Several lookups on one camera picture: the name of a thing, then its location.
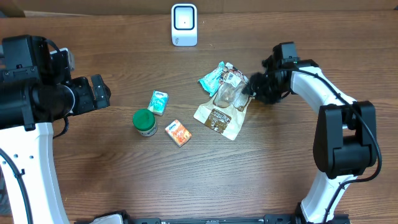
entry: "white device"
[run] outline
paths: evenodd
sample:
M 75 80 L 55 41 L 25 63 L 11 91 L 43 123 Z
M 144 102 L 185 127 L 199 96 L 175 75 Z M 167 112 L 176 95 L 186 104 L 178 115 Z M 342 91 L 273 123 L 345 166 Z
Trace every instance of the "white device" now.
M 181 47 L 198 43 L 198 11 L 193 4 L 172 7 L 172 42 Z

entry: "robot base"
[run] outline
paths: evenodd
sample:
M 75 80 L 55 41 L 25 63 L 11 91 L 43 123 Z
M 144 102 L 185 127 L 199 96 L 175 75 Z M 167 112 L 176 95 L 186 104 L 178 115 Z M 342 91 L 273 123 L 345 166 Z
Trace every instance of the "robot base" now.
M 312 222 L 306 222 L 302 215 L 301 203 L 297 204 L 294 215 L 265 215 L 264 224 L 316 224 Z M 328 221 L 328 224 L 350 224 L 348 215 L 335 215 L 335 217 Z

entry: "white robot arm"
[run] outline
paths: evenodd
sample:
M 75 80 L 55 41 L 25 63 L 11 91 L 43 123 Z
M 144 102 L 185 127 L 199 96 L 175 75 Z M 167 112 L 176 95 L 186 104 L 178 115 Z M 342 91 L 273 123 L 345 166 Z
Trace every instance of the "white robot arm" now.
M 303 67 L 300 69 L 318 74 L 318 76 L 326 80 L 338 93 L 340 93 L 341 97 L 343 97 L 350 104 L 353 104 L 355 101 L 354 98 L 345 95 L 332 83 L 330 83 L 330 81 L 322 74 L 320 68 Z M 323 105 L 344 105 L 319 79 L 310 75 L 300 72 L 292 72 L 290 87 L 294 93 L 301 96 L 311 106 L 312 110 L 314 110 L 316 114 L 319 112 L 319 107 Z M 329 202 L 331 201 L 333 194 L 336 192 L 339 185 L 342 182 L 353 180 L 357 177 L 358 176 L 350 174 L 341 175 L 335 179 L 329 179 L 324 172 L 318 170 L 315 180 L 312 183 L 310 192 L 301 202 L 301 209 L 305 220 L 312 223 L 321 223 L 325 216 L 325 210 L 327 209 Z M 346 186 L 345 189 L 341 190 L 338 194 L 338 197 L 333 203 L 333 206 L 329 212 L 330 214 L 328 215 L 326 221 L 333 219 L 335 208 L 347 187 L 348 186 Z
M 91 77 L 94 88 L 85 77 L 72 79 L 73 54 L 44 37 L 9 37 L 0 46 L 0 166 L 14 223 L 69 223 L 52 141 L 67 131 L 68 116 L 108 107 L 110 90 L 101 75 Z M 57 119 L 65 128 L 53 137 Z

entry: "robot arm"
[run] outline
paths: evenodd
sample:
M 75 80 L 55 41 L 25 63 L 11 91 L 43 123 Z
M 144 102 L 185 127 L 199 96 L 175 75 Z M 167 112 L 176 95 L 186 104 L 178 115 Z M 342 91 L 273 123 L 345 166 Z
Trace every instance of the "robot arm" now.
M 300 69 L 318 74 L 320 77 L 330 83 L 330 81 L 327 80 L 322 74 L 320 68 L 303 67 Z M 330 83 L 330 85 L 338 93 L 340 93 L 341 97 L 343 97 L 347 102 L 353 104 L 355 100 L 352 97 L 345 95 L 332 83 Z M 311 77 L 310 75 L 300 72 L 292 72 L 290 87 L 294 93 L 301 96 L 311 106 L 312 110 L 314 110 L 316 114 L 319 112 L 319 107 L 323 105 L 343 105 L 343 103 L 339 99 L 336 99 L 336 96 L 319 79 Z M 333 194 L 336 192 L 339 185 L 342 182 L 353 180 L 357 177 L 358 176 L 350 174 L 341 175 L 335 179 L 329 179 L 324 172 L 318 170 L 308 195 L 302 200 L 300 205 L 302 215 L 304 216 L 306 222 L 321 223 L 325 216 L 325 210 L 327 209 L 329 202 L 331 201 Z M 330 214 L 328 215 L 326 221 L 333 219 L 335 208 L 347 188 L 348 186 L 346 185 L 345 189 L 339 192 L 338 197 L 329 211 Z
M 110 90 L 101 75 L 91 77 L 93 88 L 86 77 L 72 79 L 73 54 L 43 37 L 6 38 L 0 49 L 6 66 L 0 70 L 0 149 L 9 157 L 0 157 L 0 166 L 14 223 L 69 223 L 54 168 L 52 122 L 64 119 L 66 132 L 68 116 L 108 107 Z
M 266 72 L 253 75 L 244 93 L 268 104 L 280 102 L 287 96 L 282 96 L 284 92 L 300 95 L 318 114 L 313 144 L 318 172 L 292 223 L 299 223 L 295 219 L 300 223 L 330 221 L 348 187 L 341 188 L 342 183 L 354 182 L 376 162 L 376 142 L 355 115 L 360 114 L 376 136 L 375 109 L 370 102 L 357 102 L 337 89 L 313 60 L 300 60 L 293 42 L 275 46 L 262 65 Z M 343 136 L 345 128 L 355 130 L 355 135 Z

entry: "wooden table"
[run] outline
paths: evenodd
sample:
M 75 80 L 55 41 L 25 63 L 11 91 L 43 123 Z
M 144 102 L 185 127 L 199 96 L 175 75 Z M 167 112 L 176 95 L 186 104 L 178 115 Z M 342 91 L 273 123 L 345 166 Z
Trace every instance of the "wooden table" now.
M 398 13 L 298 12 L 206 14 L 196 47 L 174 47 L 170 16 L 0 19 L 0 37 L 30 34 L 68 47 L 73 77 L 102 74 L 111 107 L 70 118 L 54 140 L 55 167 L 70 220 L 126 209 L 132 217 L 249 217 L 292 213 L 317 167 L 316 114 L 299 96 L 264 106 L 253 101 L 235 141 L 193 118 L 209 96 L 197 80 L 220 62 L 250 76 L 273 46 L 295 41 L 340 90 L 376 107 L 383 155 L 380 176 L 353 184 L 336 211 L 353 223 L 398 218 Z M 132 115 L 152 91 L 170 95 L 159 130 L 141 137 Z M 192 139 L 178 148 L 164 128 L 179 119 Z M 56 133 L 62 122 L 54 124 Z M 370 175 L 374 167 L 364 176 Z M 11 223 L 1 218 L 0 223 Z

